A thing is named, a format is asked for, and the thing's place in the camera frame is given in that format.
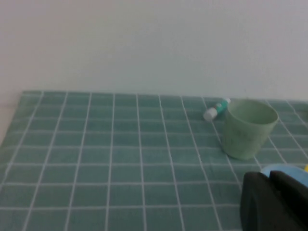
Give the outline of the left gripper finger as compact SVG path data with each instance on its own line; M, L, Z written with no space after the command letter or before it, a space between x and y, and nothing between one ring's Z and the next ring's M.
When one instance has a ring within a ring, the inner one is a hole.
M306 231L307 186L281 171L245 173L240 221L244 231Z

